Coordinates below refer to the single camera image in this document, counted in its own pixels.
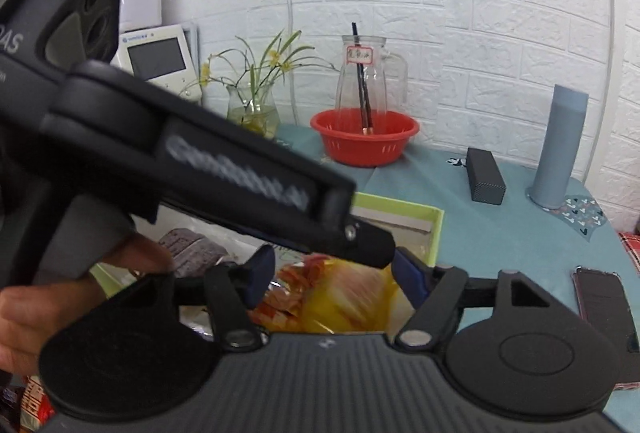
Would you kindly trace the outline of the bare left hand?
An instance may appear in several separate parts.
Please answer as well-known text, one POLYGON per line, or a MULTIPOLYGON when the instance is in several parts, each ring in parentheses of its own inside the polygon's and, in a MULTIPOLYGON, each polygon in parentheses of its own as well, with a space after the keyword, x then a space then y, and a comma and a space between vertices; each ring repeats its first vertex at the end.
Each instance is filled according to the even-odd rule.
MULTIPOLYGON (((163 273, 172 270, 170 252, 153 240, 134 235, 104 262, 116 267, 163 273)), ((92 275, 46 286, 6 287, 1 291, 1 369, 35 375, 43 346, 58 331, 106 300, 92 275)))

